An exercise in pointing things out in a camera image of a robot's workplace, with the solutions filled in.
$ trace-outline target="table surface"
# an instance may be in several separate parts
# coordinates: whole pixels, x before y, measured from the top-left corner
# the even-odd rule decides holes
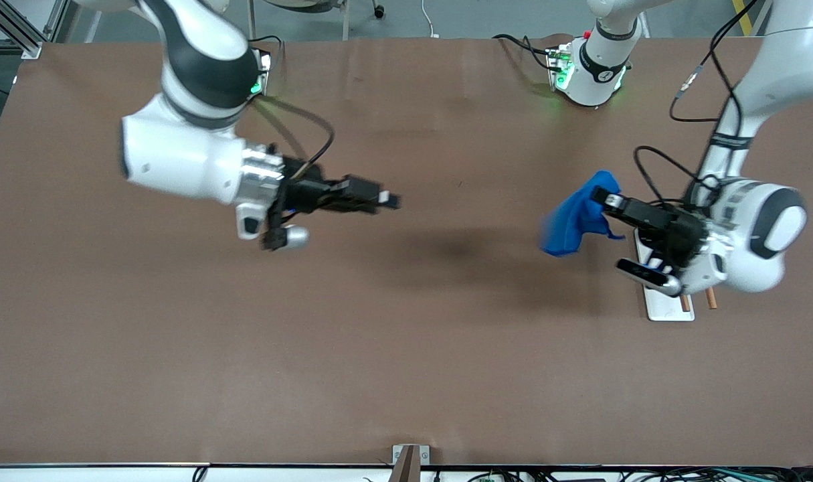
[[[734,79],[758,45],[725,40]],[[697,164],[711,126],[667,105],[705,46],[642,41],[592,109],[496,40],[289,45],[271,93],[336,126],[327,174],[382,180],[403,209],[302,217],[309,247],[277,253],[239,241],[229,207],[122,179],[119,119],[159,89],[158,45],[45,46],[0,121],[0,463],[375,463],[429,443],[436,463],[813,464],[813,101],[746,163],[809,206],[770,293],[652,323],[612,268],[629,241],[538,249],[598,169],[650,197],[633,147]],[[678,113],[724,97],[706,70]],[[252,110],[239,134],[324,140],[271,116],[301,146]],[[663,192],[685,184],[647,162]]]

